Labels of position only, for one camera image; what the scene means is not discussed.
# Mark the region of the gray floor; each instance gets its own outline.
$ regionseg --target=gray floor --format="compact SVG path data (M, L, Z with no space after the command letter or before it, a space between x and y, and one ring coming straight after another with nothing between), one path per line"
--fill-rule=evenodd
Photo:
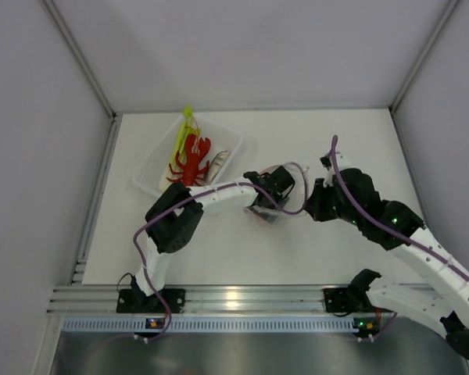
M91 352L113 336L63 334L52 375L469 374L443 340L405 319L373 344L349 335L170 334L148 345L122 337Z

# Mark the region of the white plastic tray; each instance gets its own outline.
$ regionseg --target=white plastic tray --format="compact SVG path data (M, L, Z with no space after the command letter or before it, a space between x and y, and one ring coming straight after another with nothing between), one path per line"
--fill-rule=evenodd
M202 161L200 168L205 166L207 160L212 161L218 152L228 150L231 153L226 163L213 179L212 184L222 182L220 178L236 157L238 150L242 146L244 137L239 132L217 121L209 120L201 115L195 115L195 118L202 130L201 137L208 137L212 142L209 153ZM177 132L183 122L184 117L180 115L151 150L149 156L144 159L141 165L132 174L132 182L154 197L158 198L163 193L159 189L159 182L163 179L164 171L168 169L168 163L174 148Z

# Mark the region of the white floor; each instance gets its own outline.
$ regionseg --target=white floor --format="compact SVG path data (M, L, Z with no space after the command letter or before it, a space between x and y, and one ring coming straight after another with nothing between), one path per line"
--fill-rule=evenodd
M221 179L296 161L323 177L319 158L338 134L338 150L371 175L382 198L406 203L420 214L414 188L387 109L277 112L210 112L242 132L245 143ZM91 243L84 284L116 284L140 266L134 232L155 199L135 187L131 175L176 113L125 115L116 142ZM168 284L342 284L362 269L400 283L421 278L353 226L288 218L261 227L241 210L204 216L195 236L175 256Z

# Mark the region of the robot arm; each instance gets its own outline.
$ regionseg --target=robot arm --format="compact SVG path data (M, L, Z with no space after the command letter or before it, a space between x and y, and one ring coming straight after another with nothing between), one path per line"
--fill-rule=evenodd
M369 311L372 306L390 309L431 328L469 359L469 272L435 240L411 209L400 202L381 200L371 178L352 168L342 154L336 155L334 168L328 155L321 159L328 175L316 179L306 211L315 221L339 218L356 225L363 236L415 270L441 298L364 270L344 291L335 291L328 298L328 311ZM346 311L334 310L337 305L345 306Z
M341 219L355 225L368 240L412 267L441 298L363 270L347 288L334 288L329 296L325 291L327 311L370 312L378 307L401 313L431 328L469 359L469 272L434 239L411 209L400 202L381 200L372 179L351 167L344 155L335 154L336 158L321 158L328 174L315 180L305 210L315 221ZM282 203L294 183L290 173L280 167L272 174L249 172L230 183L209 187L170 185L145 217L146 269L141 267L131 284L135 300L145 304L153 297L145 270L156 290L163 288L171 257L190 241L203 213L251 206L274 209L274 203Z

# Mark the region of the metal base plate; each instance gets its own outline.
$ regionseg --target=metal base plate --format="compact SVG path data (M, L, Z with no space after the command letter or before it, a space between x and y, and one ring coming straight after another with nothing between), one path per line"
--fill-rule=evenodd
M165 299L173 314L182 312L186 296L184 289L165 288L160 291L160 295ZM118 294L116 312L119 314L162 314L165 313L165 306L155 295L149 296L145 303L139 303L136 301L132 289L123 289Z

